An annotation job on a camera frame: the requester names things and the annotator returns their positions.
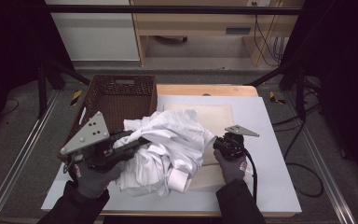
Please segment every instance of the black cable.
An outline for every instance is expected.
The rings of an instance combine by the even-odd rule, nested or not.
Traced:
[[[315,96],[318,96],[318,94],[321,92],[321,87],[319,85],[317,85],[316,83],[310,81],[307,76],[304,77],[305,79],[305,84],[304,87],[306,87],[308,89],[308,91],[313,91],[313,94]]]
[[[255,169],[255,163],[253,162],[251,154],[245,147],[243,149],[245,151],[245,155],[248,157],[249,161],[252,164],[252,168],[253,168],[253,175],[252,175],[252,177],[254,178],[253,197],[254,197],[254,200],[256,203],[257,202],[257,171]]]
[[[283,57],[284,37],[281,37],[281,44],[279,46],[279,50],[277,50],[278,38],[279,37],[275,37],[272,51],[273,51],[273,57],[278,61],[278,64],[281,64],[282,57]]]
[[[297,140],[298,136],[300,135],[302,129],[304,128],[305,125],[305,120],[301,123],[300,129],[298,130],[298,132],[296,133],[295,137],[293,138],[292,142],[290,143],[289,147],[286,149],[286,151],[284,152],[283,155],[283,159],[286,161],[286,157],[289,154],[290,149],[292,148],[292,145],[295,143],[295,141]]]
[[[311,198],[318,198],[320,196],[322,196],[322,194],[324,193],[324,182],[322,181],[322,179],[318,176],[318,174],[316,174],[316,172],[312,171],[309,167],[305,166],[305,165],[301,165],[301,164],[298,164],[298,163],[294,163],[294,162],[287,162],[286,165],[294,165],[294,166],[299,166],[303,169],[306,169],[307,171],[311,172],[313,175],[315,175],[315,177],[318,179],[320,185],[321,185],[321,190],[317,193],[317,194],[309,194],[309,193],[306,193],[304,191],[302,191],[301,189],[299,189],[298,187],[295,187],[295,189],[300,192],[301,194],[305,195],[305,196],[308,196],[308,197],[311,197]]]
[[[317,91],[314,90],[313,88],[310,88],[310,87],[308,87],[308,86],[305,86],[304,89],[308,91],[307,94],[305,94],[304,96],[307,96],[307,95],[312,94],[312,95],[314,95],[314,96],[316,96],[316,97],[319,97],[319,92],[317,92]]]
[[[313,109],[315,109],[318,106],[320,106],[320,104],[313,105],[310,108],[306,109],[305,111],[306,111],[307,114],[309,114],[309,113],[311,113],[313,111]],[[276,126],[279,126],[279,125],[283,125],[285,123],[292,122],[293,120],[298,119],[298,118],[299,118],[299,116],[294,116],[294,117],[292,117],[290,119],[286,119],[286,120],[283,120],[283,121],[280,121],[280,122],[277,122],[277,123],[273,123],[272,127],[276,127]]]
[[[289,129],[274,130],[274,132],[275,132],[275,133],[281,133],[281,132],[292,131],[292,130],[294,130],[294,129],[300,127],[300,126],[301,126],[301,124],[299,124],[299,125],[297,125],[297,126],[295,126],[295,127],[293,127],[293,128],[289,128]]]
[[[272,53],[271,53],[271,50],[269,49],[269,45],[268,45],[268,43],[267,43],[267,39],[264,38],[264,35],[263,35],[263,33],[261,32],[260,27],[258,26],[257,15],[255,15],[255,28],[254,28],[254,41],[255,41],[255,46],[257,47],[258,51],[260,51],[261,57],[263,58],[264,62],[265,62],[267,65],[269,65],[269,66],[278,66],[278,64],[270,64],[270,63],[268,63],[267,60],[266,60],[266,58],[264,57],[264,54],[263,54],[263,52],[261,51],[260,47],[258,47],[257,41],[256,41],[256,39],[255,39],[255,30],[256,30],[256,28],[258,28],[259,33],[261,34],[261,36],[262,36],[262,38],[263,38],[263,40],[264,40],[264,42],[265,42],[265,44],[266,44],[266,46],[267,46],[267,49],[268,49],[269,53],[270,53],[271,56],[272,56],[272,59],[277,63],[277,60],[273,57],[273,55],[272,55]]]
[[[14,108],[11,109],[10,111],[7,111],[6,113],[0,114],[0,116],[4,116],[4,115],[6,115],[6,114],[10,114],[10,113],[13,112],[14,110],[16,110],[17,107],[19,107],[20,102],[19,102],[18,100],[16,100],[16,99],[7,99],[7,101],[15,101],[15,102],[16,102],[16,105],[15,105]]]

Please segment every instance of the black sleeve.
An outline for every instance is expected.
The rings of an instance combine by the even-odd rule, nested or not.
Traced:
[[[243,180],[233,180],[216,192],[225,224],[265,224],[248,186]]]
[[[37,224],[93,224],[109,198],[108,190],[98,199],[87,198],[76,190],[73,181],[68,181],[61,198]]]

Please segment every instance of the white cabinet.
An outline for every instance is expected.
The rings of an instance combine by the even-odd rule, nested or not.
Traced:
[[[48,5],[129,5],[128,0],[46,0]],[[71,60],[139,61],[130,13],[52,13]]]

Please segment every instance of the black device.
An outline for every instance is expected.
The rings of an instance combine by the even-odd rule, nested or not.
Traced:
[[[249,151],[243,145],[243,135],[236,133],[225,133],[223,137],[217,137],[213,143],[213,148],[218,149],[222,156],[228,160],[233,161],[239,157],[246,156],[253,166],[253,198],[256,202],[257,196],[257,171],[255,169],[255,163]]]
[[[133,131],[110,133],[108,139],[81,149],[82,157],[80,159],[77,159],[76,156],[68,157],[68,165],[65,165],[64,172],[69,171],[73,164],[84,160],[89,169],[104,174],[109,172],[120,161],[132,159],[139,147],[150,141],[140,137],[124,146],[113,148],[113,144],[118,139],[129,136],[132,133]]]

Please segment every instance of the black pole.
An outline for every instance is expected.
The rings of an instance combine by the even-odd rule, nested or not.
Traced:
[[[57,63],[56,61],[49,61],[49,65],[51,65],[52,67],[54,67],[60,71],[63,71],[67,75],[81,81],[83,84],[85,84],[87,86],[90,84],[90,80],[88,78],[83,77],[82,75],[78,74],[76,71],[74,71],[60,63]]]
[[[10,12],[8,16],[17,24],[19,34],[21,34],[24,43],[27,43],[26,47],[29,52],[32,52],[43,64],[43,67],[39,68],[43,69],[43,76],[50,81],[54,89],[62,89],[65,83],[62,77],[58,74],[58,71],[53,71],[51,70],[51,67],[48,66],[48,61],[50,61],[51,55],[48,53],[46,46],[42,43],[36,31],[32,28],[31,23],[23,14],[21,5],[19,6],[17,1],[13,1],[8,7],[12,7],[11,10],[8,10]]]
[[[95,6],[95,5],[32,5],[27,9],[53,13],[162,13],[162,14],[238,14],[238,15],[305,15],[316,9],[301,7],[208,7],[208,6]]]
[[[296,81],[296,68],[300,66],[304,62],[305,56],[307,56],[310,51],[314,50],[312,43],[314,44],[317,36],[317,29],[320,28],[320,25],[323,23],[324,18],[336,3],[336,0],[332,0],[327,9],[323,12],[322,17],[315,23],[315,25],[311,28],[309,34],[304,38],[301,42],[297,50],[294,52],[293,56],[286,63],[281,64],[278,68],[268,72],[263,77],[249,83],[243,85],[251,85],[257,87],[258,85],[268,81],[269,79],[276,77],[279,74],[283,74],[283,78],[280,82],[280,89],[283,91],[289,90]]]

